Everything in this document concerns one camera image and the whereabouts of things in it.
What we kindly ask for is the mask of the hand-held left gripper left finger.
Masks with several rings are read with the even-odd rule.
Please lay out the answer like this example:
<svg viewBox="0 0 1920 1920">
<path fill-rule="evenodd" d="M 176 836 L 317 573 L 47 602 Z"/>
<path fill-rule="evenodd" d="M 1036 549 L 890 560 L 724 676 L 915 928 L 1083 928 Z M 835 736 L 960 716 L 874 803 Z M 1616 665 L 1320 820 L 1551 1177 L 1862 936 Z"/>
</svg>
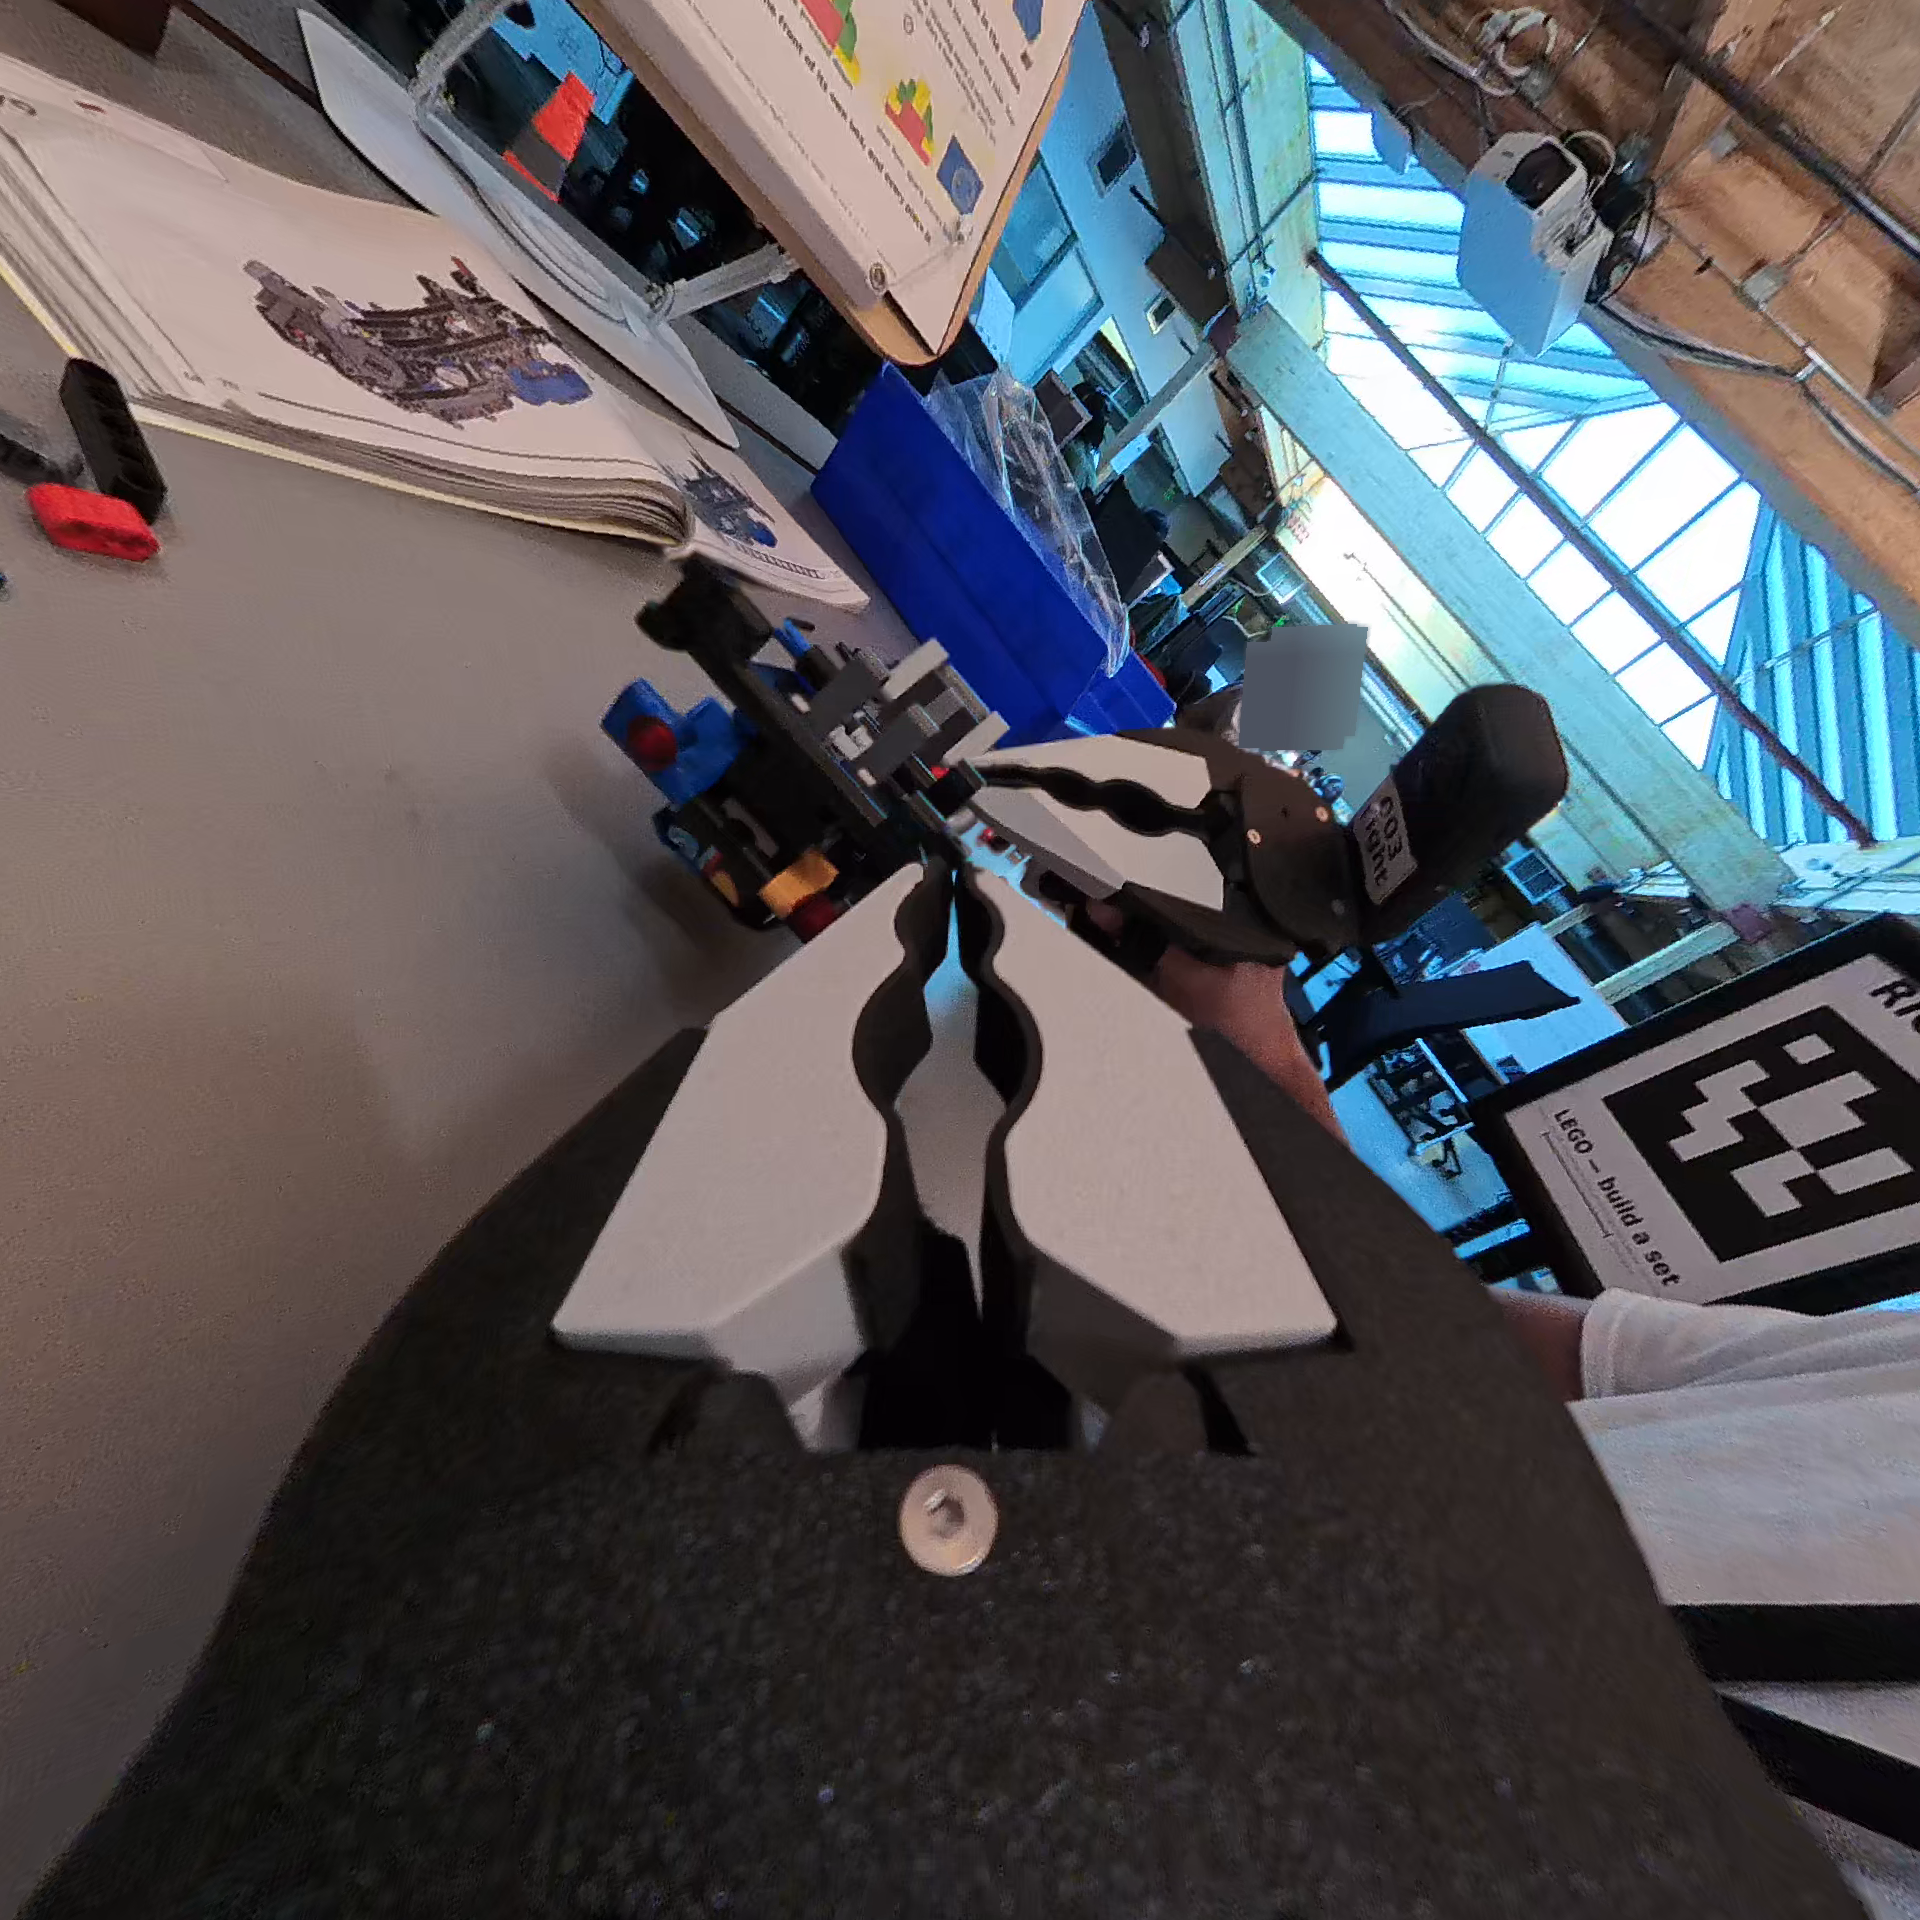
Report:
<svg viewBox="0 0 1920 1920">
<path fill-rule="evenodd" d="M 751 1377 L 803 1447 L 858 1442 L 874 1370 L 964 1296 L 900 1116 L 949 941 L 949 864 L 905 868 L 693 1035 L 552 1313 L 561 1353 Z"/>
</svg>

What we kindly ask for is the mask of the wooden board with instruction sheet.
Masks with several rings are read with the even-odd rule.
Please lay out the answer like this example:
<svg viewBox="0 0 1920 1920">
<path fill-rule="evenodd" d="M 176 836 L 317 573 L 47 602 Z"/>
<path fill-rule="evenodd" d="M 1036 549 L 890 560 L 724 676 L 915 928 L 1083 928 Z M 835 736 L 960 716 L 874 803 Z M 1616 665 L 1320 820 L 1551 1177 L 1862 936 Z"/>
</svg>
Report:
<svg viewBox="0 0 1920 1920">
<path fill-rule="evenodd" d="M 944 356 L 1083 3 L 581 3 L 874 355 Z"/>
</svg>

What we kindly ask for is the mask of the lego set box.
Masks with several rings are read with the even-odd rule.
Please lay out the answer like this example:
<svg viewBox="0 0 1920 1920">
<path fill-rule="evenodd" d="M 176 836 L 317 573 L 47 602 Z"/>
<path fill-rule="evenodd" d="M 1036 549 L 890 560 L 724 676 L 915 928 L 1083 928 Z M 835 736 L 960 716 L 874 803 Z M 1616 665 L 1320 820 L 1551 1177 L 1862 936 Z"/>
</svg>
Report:
<svg viewBox="0 0 1920 1920">
<path fill-rule="evenodd" d="M 457 56 L 437 106 L 639 281 L 675 285 L 788 256 L 714 163 L 573 3 L 508 3 Z"/>
</svg>

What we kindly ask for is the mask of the skylight window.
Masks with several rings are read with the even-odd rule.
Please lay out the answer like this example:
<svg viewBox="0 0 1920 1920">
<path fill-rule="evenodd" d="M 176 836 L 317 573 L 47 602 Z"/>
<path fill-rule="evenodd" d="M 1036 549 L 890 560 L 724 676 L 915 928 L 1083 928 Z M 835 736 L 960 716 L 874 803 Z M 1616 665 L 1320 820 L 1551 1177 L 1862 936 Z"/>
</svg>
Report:
<svg viewBox="0 0 1920 1920">
<path fill-rule="evenodd" d="M 1324 289 L 1324 362 L 1490 554 L 1764 839 L 1841 824 L 1726 714 L 1657 625 L 1605 579 L 1400 365 L 1384 333 L 1535 473 L 1764 724 L 1874 839 L 1916 834 L 1916 649 L 1826 549 L 1764 502 L 1589 327 L 1542 359 L 1459 287 L 1459 199 L 1393 163 L 1374 118 L 1306 61 L 1320 254 L 1374 319 Z"/>
</svg>

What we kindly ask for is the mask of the open instruction booklet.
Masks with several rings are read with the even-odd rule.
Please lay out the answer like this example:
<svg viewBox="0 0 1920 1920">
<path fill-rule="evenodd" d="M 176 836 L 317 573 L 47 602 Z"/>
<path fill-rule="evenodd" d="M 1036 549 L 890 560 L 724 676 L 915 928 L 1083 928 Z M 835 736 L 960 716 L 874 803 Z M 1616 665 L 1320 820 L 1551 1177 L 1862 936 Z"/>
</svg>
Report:
<svg viewBox="0 0 1920 1920">
<path fill-rule="evenodd" d="M 581 362 L 449 221 L 4 57 L 4 275 L 144 424 L 861 610 L 728 446 Z"/>
</svg>

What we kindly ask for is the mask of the clear plastic bag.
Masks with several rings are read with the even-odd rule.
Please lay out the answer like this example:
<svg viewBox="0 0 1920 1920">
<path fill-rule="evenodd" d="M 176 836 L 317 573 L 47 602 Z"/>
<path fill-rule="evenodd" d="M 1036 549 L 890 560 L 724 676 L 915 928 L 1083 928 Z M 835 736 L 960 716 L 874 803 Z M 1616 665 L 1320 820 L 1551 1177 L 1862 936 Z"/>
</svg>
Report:
<svg viewBox="0 0 1920 1920">
<path fill-rule="evenodd" d="M 1093 681 L 1114 681 L 1133 656 L 1125 602 L 1037 394 L 995 368 L 964 381 L 940 374 L 923 401 L 949 445 L 1088 618 L 1099 659 Z"/>
</svg>

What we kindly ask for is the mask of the person's right hand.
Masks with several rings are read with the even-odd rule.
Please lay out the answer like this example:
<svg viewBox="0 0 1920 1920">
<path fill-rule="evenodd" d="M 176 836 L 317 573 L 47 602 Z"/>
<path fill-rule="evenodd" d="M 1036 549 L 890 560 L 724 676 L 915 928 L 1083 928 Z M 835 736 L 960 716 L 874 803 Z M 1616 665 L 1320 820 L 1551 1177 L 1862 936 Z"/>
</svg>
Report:
<svg viewBox="0 0 1920 1920">
<path fill-rule="evenodd" d="M 1181 948 L 1165 948 L 1146 974 L 1146 985 L 1191 1030 L 1215 1033 L 1265 1072 L 1331 1140 L 1345 1145 L 1328 1088 L 1309 1058 L 1286 1004 L 1282 969 L 1263 963 L 1207 963 Z"/>
</svg>

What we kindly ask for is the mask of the small red lego piece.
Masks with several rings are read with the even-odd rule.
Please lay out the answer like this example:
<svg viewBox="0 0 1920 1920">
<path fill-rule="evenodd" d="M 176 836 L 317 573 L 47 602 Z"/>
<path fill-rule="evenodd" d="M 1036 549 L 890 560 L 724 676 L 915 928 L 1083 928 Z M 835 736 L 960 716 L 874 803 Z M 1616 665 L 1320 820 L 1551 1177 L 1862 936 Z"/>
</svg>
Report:
<svg viewBox="0 0 1920 1920">
<path fill-rule="evenodd" d="M 159 555 L 159 537 L 140 509 L 112 493 L 69 482 L 34 482 L 23 504 L 41 537 L 76 555 L 147 566 Z"/>
</svg>

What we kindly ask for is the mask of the lego chassis model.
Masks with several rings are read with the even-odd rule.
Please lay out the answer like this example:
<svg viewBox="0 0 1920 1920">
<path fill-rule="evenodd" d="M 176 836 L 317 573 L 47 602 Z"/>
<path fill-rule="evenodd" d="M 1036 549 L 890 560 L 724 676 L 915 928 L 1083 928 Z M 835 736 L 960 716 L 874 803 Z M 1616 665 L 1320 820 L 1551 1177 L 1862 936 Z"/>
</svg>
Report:
<svg viewBox="0 0 1920 1920">
<path fill-rule="evenodd" d="M 748 929 L 818 938 L 896 869 L 950 858 L 1004 719 L 926 641 L 900 665 L 770 621 L 709 562 L 636 614 L 711 694 L 624 685 L 602 731 L 652 786 L 652 827 Z"/>
</svg>

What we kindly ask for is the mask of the white stand base with arm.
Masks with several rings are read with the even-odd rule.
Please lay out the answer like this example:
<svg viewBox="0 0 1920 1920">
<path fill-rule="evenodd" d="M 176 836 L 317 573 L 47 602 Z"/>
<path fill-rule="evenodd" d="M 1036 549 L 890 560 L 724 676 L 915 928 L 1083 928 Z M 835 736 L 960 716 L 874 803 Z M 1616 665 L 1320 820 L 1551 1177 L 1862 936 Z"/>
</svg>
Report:
<svg viewBox="0 0 1920 1920">
<path fill-rule="evenodd" d="M 724 399 L 688 347 L 688 331 L 728 303 L 783 285 L 765 285 L 767 270 L 758 264 L 698 281 L 639 281 L 523 185 L 479 134 L 437 106 L 449 65 L 504 7 L 303 3 L 299 38 L 323 114 L 408 199 L 483 241 L 559 319 L 684 419 L 734 445 Z"/>
</svg>

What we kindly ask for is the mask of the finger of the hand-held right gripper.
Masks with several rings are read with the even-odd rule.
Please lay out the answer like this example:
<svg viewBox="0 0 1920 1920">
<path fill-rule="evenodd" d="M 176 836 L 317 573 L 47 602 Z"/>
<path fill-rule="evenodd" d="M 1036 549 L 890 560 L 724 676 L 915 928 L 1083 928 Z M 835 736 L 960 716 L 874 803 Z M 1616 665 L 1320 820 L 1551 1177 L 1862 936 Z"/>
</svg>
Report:
<svg viewBox="0 0 1920 1920">
<path fill-rule="evenodd" d="M 1028 862 L 1091 889 L 1095 901 L 1116 896 L 1125 885 L 1173 896 L 1199 910 L 1225 907 L 1225 882 L 1199 832 L 1183 824 L 1207 794 L 1207 786 L 1178 782 L 1157 790 L 1142 782 L 1120 782 L 1120 800 L 1146 794 L 1149 822 L 1157 806 L 1172 809 L 1173 824 L 1146 834 L 1120 820 L 1120 800 L 1070 803 L 1041 786 L 990 782 L 972 798 L 972 813 L 1002 839 L 1020 845 Z"/>
<path fill-rule="evenodd" d="M 1215 798 L 1205 755 L 1172 735 L 1078 735 L 972 758 L 987 787 L 1022 787 L 1123 824 L 1196 824 Z"/>
</svg>

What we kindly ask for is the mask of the black framed marker sign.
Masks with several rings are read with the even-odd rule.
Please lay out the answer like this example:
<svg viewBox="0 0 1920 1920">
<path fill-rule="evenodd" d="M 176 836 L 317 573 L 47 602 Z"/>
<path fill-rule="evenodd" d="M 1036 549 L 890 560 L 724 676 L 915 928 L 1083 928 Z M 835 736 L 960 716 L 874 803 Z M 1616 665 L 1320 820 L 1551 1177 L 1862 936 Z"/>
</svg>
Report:
<svg viewBox="0 0 1920 1920">
<path fill-rule="evenodd" d="M 1916 1305 L 1916 923 L 1878 915 L 1474 1105 L 1565 1293 Z"/>
</svg>

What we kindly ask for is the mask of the black chair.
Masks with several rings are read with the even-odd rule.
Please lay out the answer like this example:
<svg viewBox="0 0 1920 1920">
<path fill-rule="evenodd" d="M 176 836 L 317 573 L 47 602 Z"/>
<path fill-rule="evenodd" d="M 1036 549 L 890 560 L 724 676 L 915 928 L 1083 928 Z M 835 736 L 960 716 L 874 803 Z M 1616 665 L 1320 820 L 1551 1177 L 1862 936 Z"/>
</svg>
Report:
<svg viewBox="0 0 1920 1920">
<path fill-rule="evenodd" d="M 1531 963 L 1399 985 L 1374 954 L 1363 954 L 1360 969 L 1309 1015 L 1304 1035 L 1322 1053 L 1324 1088 L 1340 1089 L 1353 1076 L 1406 1044 L 1577 1007 L 1573 995 Z"/>
</svg>

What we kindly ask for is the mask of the short black lego beam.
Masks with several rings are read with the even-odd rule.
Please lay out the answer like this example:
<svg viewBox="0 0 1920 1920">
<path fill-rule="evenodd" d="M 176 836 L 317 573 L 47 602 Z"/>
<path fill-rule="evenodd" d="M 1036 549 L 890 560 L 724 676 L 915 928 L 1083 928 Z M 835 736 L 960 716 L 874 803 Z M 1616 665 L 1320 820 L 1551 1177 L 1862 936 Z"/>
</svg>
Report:
<svg viewBox="0 0 1920 1920">
<path fill-rule="evenodd" d="M 69 356 L 59 373 L 59 408 L 94 489 L 157 524 L 167 481 L 121 381 L 84 356 Z"/>
</svg>

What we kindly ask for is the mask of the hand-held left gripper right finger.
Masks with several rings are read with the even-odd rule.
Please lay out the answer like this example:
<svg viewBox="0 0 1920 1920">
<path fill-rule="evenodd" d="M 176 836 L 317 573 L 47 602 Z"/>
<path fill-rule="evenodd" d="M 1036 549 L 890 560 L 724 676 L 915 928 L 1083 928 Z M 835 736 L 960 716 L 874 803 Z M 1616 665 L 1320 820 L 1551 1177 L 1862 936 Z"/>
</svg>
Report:
<svg viewBox="0 0 1920 1920">
<path fill-rule="evenodd" d="M 1328 1344 L 1191 1028 L 995 877 L 960 882 L 960 954 L 1002 1098 L 978 1231 L 995 1344 L 1108 1416 L 1199 1363 Z"/>
</svg>

